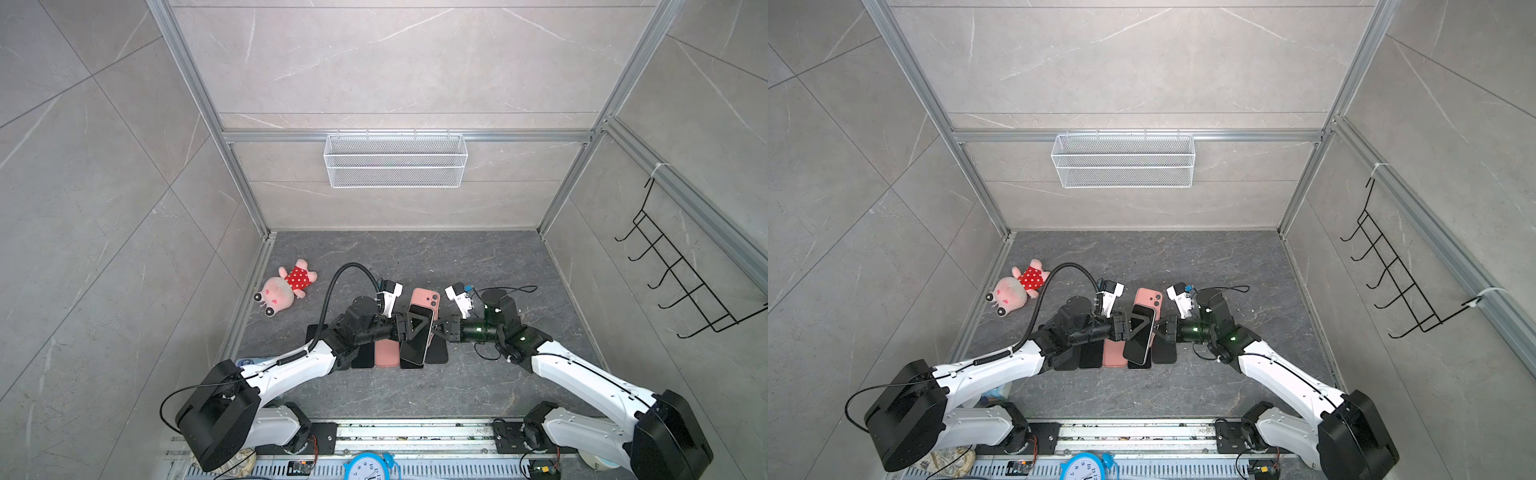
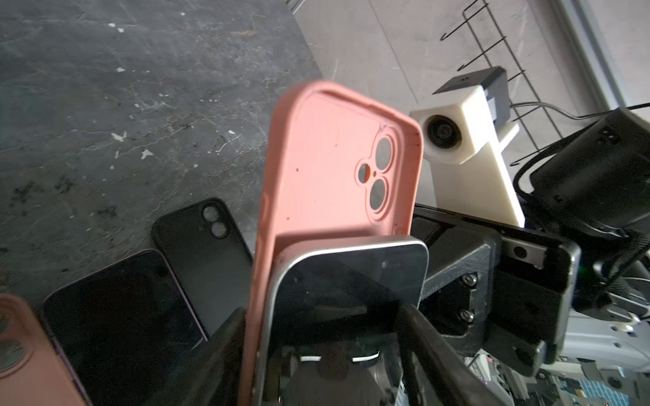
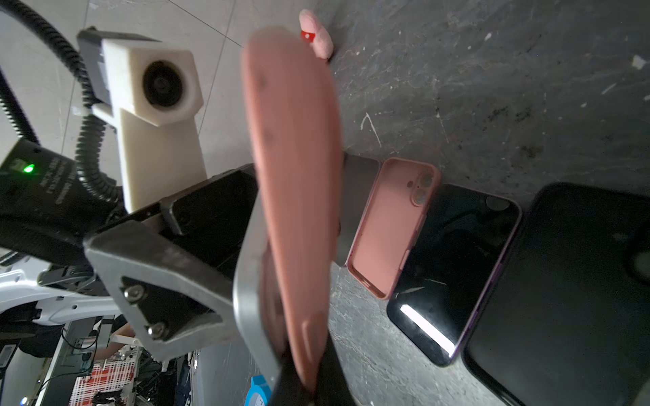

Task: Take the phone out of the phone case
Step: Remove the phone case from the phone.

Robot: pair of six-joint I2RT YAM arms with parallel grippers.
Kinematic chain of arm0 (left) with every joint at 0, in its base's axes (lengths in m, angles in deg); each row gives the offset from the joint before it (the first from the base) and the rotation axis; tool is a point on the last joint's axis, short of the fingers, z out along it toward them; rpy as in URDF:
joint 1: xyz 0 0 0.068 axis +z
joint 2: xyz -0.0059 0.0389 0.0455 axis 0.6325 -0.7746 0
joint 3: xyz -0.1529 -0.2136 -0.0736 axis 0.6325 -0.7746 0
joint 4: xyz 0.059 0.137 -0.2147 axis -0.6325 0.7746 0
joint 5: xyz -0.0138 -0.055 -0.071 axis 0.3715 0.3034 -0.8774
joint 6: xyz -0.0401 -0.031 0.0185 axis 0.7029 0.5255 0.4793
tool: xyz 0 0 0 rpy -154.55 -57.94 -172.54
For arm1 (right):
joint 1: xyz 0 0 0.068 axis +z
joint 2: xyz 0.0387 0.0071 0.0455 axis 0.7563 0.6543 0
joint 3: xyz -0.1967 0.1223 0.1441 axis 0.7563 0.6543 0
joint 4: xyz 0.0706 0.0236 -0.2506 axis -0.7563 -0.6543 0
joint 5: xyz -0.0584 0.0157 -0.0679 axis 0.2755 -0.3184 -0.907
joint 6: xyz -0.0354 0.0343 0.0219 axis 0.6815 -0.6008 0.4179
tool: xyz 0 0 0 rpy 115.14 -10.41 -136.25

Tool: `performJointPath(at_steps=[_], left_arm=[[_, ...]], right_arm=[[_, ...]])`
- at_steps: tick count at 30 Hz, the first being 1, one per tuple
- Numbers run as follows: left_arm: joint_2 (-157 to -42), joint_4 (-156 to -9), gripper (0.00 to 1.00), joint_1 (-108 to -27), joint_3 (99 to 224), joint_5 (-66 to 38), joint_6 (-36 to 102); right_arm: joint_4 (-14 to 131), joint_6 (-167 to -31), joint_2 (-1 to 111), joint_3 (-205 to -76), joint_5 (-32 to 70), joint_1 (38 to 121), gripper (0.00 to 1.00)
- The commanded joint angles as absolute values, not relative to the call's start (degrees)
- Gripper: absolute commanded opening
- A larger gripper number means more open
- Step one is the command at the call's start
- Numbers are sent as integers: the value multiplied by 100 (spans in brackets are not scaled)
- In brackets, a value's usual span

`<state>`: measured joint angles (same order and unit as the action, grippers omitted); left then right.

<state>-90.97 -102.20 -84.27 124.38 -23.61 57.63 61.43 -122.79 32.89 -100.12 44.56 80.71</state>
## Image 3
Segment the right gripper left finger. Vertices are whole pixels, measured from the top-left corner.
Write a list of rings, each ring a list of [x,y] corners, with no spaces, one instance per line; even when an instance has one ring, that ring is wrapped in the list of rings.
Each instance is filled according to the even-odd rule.
[[[283,355],[279,378],[274,387],[269,406],[308,406],[311,394],[303,387],[291,351]]]

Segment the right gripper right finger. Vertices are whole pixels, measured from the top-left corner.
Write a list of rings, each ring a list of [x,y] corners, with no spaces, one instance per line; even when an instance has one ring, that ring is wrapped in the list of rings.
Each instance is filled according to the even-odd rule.
[[[323,353],[318,371],[317,405],[355,406],[340,359],[331,336]]]

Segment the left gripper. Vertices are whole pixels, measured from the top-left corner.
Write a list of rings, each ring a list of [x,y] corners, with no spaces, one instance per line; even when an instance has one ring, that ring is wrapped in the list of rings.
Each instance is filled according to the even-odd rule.
[[[85,238],[86,258],[155,360],[238,338],[232,280],[257,192],[245,164]]]

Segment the long black phone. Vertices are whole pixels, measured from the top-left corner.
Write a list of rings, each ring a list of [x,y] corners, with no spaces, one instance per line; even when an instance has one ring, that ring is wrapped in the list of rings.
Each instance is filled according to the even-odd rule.
[[[453,184],[433,196],[386,311],[436,366],[459,353],[521,217],[514,201]]]

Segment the pink phone case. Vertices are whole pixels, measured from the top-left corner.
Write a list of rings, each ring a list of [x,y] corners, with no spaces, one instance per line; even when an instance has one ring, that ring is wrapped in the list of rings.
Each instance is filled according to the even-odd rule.
[[[314,393],[340,221],[339,102],[328,64],[280,26],[250,37],[241,72],[291,355],[303,387]]]
[[[350,274],[378,299],[392,294],[441,182],[429,163],[393,157],[382,165],[347,260]]]

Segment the phone with pink edge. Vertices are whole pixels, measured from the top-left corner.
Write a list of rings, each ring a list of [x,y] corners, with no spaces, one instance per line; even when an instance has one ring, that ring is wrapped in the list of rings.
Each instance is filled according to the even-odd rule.
[[[252,208],[235,268],[233,301],[240,336],[269,387],[275,388],[288,338],[261,196]]]

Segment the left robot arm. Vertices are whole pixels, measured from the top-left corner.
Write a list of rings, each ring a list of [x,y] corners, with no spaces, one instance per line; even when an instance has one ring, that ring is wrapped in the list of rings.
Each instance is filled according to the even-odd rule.
[[[91,196],[71,160],[19,140],[1,167],[1,245],[90,268],[143,346],[170,360],[238,339],[235,265],[256,196],[248,164],[128,214]]]

